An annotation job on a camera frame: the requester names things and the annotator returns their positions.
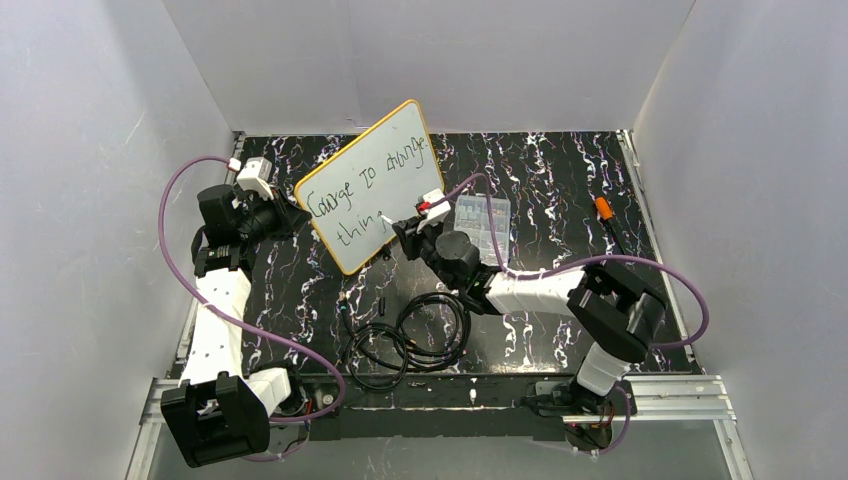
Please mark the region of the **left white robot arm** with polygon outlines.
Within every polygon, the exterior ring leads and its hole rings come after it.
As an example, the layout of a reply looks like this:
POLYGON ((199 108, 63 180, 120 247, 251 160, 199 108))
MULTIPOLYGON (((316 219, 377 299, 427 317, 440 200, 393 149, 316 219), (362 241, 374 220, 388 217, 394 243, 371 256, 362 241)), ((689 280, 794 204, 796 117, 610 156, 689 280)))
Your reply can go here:
POLYGON ((179 384, 161 399, 165 422, 192 468, 266 451, 273 415, 302 414, 311 404, 291 363, 245 371, 242 329, 215 313, 243 318, 258 245, 292 238, 309 214, 276 187, 220 184, 197 199, 203 224, 190 251, 204 299, 179 384))

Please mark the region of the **yellow framed whiteboard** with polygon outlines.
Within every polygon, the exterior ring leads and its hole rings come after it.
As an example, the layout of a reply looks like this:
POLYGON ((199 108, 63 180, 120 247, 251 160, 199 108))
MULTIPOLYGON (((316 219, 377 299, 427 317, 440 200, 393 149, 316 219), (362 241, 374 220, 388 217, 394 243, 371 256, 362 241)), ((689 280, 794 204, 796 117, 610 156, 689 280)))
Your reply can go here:
POLYGON ((301 179, 294 195, 339 270, 352 275, 394 238, 384 219, 414 216, 434 189, 445 182, 420 104, 409 99, 301 179))

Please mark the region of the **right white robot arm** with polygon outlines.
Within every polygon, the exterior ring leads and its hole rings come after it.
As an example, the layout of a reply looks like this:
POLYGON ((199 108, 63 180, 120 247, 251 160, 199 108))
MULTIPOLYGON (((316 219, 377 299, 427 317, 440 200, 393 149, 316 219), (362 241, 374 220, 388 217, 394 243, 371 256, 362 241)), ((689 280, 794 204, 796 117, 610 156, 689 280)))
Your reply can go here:
POLYGON ((568 314, 593 340, 577 374, 524 399, 538 415, 598 413, 635 364, 643 362, 664 320, 667 300, 625 266, 604 260, 554 275, 509 276, 487 265, 461 231, 421 217, 392 223, 404 255, 421 259, 460 302, 480 315, 568 314))

